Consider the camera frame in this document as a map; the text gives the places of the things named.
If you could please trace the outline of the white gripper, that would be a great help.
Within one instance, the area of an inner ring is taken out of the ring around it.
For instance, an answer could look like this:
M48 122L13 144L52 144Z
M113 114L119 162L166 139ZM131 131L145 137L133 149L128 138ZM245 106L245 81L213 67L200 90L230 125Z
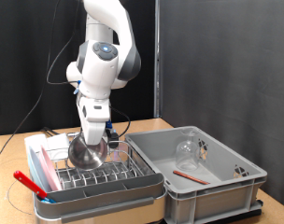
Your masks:
M104 122L84 122L81 124L83 136L87 145L98 145L105 132Z

